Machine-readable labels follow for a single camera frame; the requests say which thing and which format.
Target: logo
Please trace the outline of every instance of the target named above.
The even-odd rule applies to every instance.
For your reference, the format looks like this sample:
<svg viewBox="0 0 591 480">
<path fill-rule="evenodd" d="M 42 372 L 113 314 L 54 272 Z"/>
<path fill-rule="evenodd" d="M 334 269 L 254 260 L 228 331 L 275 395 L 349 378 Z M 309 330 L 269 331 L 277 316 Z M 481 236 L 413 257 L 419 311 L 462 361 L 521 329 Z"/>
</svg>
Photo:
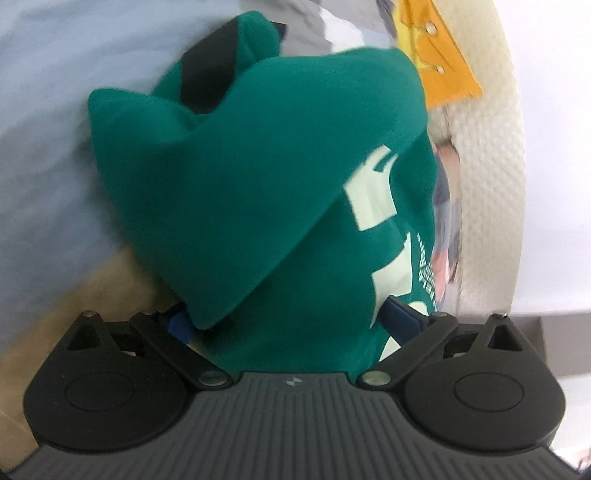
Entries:
<svg viewBox="0 0 591 480">
<path fill-rule="evenodd" d="M 437 300 L 435 298 L 435 275 L 433 274 L 433 267 L 430 261 L 427 261 L 425 254 L 425 245 L 421 236 L 417 233 L 418 247 L 421 251 L 421 260 L 418 265 L 418 280 L 423 285 L 423 290 L 427 292 L 433 307 L 437 307 Z"/>
<path fill-rule="evenodd" d="M 290 387 L 295 388 L 298 385 L 304 383 L 304 381 L 301 378 L 291 377 L 289 380 L 286 380 L 285 383 L 288 384 Z"/>
</svg>

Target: tan surface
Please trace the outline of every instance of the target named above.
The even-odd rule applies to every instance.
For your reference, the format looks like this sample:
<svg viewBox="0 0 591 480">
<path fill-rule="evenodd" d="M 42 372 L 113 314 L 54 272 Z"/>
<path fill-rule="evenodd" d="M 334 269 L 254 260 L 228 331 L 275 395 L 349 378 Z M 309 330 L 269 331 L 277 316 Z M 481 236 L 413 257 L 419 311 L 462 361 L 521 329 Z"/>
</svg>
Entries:
<svg viewBox="0 0 591 480">
<path fill-rule="evenodd" d="M 95 310 L 105 320 L 125 320 L 141 310 L 164 310 L 174 302 L 126 247 L 24 334 L 0 359 L 0 469 L 14 468 L 35 449 L 22 396 L 80 312 Z"/>
</svg>

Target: beige textured material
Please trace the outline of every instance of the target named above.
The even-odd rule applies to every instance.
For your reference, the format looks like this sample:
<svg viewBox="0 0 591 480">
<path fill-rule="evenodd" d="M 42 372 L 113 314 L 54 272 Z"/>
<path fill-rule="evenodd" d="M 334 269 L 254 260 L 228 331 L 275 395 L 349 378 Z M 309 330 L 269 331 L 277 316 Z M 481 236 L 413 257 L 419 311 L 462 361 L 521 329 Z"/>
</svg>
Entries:
<svg viewBox="0 0 591 480">
<path fill-rule="evenodd" d="M 525 152 L 511 54 L 493 0 L 436 0 L 484 96 L 431 115 L 434 140 L 449 134 L 461 159 L 458 314 L 509 312 L 525 212 Z"/>
</svg>

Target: light blue fabric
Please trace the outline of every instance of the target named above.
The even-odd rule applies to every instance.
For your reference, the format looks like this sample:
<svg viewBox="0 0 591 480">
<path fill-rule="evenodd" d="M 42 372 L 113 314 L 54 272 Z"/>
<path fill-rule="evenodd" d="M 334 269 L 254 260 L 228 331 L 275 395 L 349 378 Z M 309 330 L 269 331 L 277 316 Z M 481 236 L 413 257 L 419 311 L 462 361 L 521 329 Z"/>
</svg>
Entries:
<svg viewBox="0 0 591 480">
<path fill-rule="evenodd" d="M 374 32 L 367 28 L 359 29 L 363 36 L 363 43 L 370 47 L 378 48 L 390 48 L 392 44 L 392 38 L 386 33 Z"/>
<path fill-rule="evenodd" d="M 90 152 L 90 91 L 149 92 L 240 13 L 235 0 L 0 3 L 0 355 L 121 246 Z"/>
</svg>

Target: green fabric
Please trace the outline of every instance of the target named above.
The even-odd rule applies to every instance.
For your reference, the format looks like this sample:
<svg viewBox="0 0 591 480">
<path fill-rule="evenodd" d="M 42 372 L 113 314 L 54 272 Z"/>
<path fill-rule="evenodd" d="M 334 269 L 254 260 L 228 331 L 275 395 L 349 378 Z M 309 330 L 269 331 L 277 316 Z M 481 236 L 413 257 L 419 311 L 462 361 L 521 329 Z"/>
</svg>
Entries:
<svg viewBox="0 0 591 480">
<path fill-rule="evenodd" d="M 152 92 L 155 97 L 180 103 L 181 101 L 181 64 L 175 63 Z"/>
<path fill-rule="evenodd" d="M 388 339 L 371 326 L 372 273 L 402 258 L 407 238 L 400 274 L 412 290 L 401 300 L 433 309 L 423 89 L 398 50 L 277 57 L 262 15 L 239 20 L 237 77 L 211 114 L 170 95 L 91 94 L 99 171 L 138 254 L 187 303 L 206 357 L 233 375 L 354 378 Z M 399 155 L 388 192 L 397 212 L 359 231 L 344 186 L 382 145 L 391 154 L 374 170 Z"/>
</svg>

